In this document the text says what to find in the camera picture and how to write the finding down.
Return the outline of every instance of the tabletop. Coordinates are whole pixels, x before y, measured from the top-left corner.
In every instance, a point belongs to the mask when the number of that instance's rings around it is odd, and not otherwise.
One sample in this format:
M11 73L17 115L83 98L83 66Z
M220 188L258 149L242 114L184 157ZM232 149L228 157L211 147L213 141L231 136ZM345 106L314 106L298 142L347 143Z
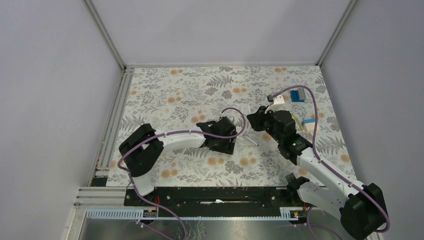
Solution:
M267 96L293 85L312 89L318 107L319 131L316 147L329 161L351 178L356 178L337 122L333 106L318 66L228 66L228 67L147 67L136 68L114 145L112 164L106 186L127 186L127 173L117 167L121 157L119 145L140 125L172 131L194 126L220 117L222 109L235 107L245 115L259 106L269 105ZM300 121L315 117L311 96L305 102L292 102L283 93L282 110L295 113ZM237 112L225 112L241 129ZM312 133L297 131L312 142ZM234 154L228 155L203 148L185 148L160 155L152 168L157 187L281 187L285 176L309 178L321 185L305 169L280 155L277 143L266 132L246 129L235 141Z

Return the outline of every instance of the yellow marker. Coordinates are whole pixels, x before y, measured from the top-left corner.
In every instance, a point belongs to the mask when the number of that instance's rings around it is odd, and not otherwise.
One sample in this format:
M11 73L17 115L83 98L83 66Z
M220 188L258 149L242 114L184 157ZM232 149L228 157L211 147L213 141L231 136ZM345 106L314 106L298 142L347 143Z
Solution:
M294 120L296 121L297 125L299 125L299 128L300 128L302 131L305 131L304 126L302 126L302 124L301 124L301 122L299 121L299 119L298 119L298 117L296 116L296 114L292 113L292 115L293 115L293 118L294 118Z

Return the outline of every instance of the floral tablecloth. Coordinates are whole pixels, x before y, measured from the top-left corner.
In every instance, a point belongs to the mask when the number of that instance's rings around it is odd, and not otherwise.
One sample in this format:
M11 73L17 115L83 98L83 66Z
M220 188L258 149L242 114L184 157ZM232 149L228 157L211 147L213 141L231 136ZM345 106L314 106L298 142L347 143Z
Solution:
M117 168L121 157L118 147L140 125L171 131L189 128L198 122L218 120L225 107L236 107L246 115L267 106L267 95L293 85L306 85L315 94L320 130L317 149L343 172L355 178L345 142L333 111L321 70L318 66L276 67L180 67L136 68L114 146L106 186L126 186L126 172ZM283 110L295 113L300 121L314 118L310 95L305 102L291 102L283 94ZM240 130L237 112L225 112ZM294 173L321 183L305 169L284 159L277 143L265 132L255 132L247 122L244 136L236 139L234 154L213 152L207 148L177 149L162 154L152 171L155 186L285 186L285 176ZM312 141L312 134L299 133Z

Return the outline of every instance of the white wall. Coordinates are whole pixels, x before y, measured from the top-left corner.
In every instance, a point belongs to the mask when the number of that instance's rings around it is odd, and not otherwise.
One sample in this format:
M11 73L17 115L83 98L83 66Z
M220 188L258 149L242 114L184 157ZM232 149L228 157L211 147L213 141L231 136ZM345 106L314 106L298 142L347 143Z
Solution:
M349 0L93 0L126 64L316 63Z
M60 238L119 74L81 0L2 1L0 239Z
M384 194L384 240L422 239L424 2L359 1L322 67L356 175Z

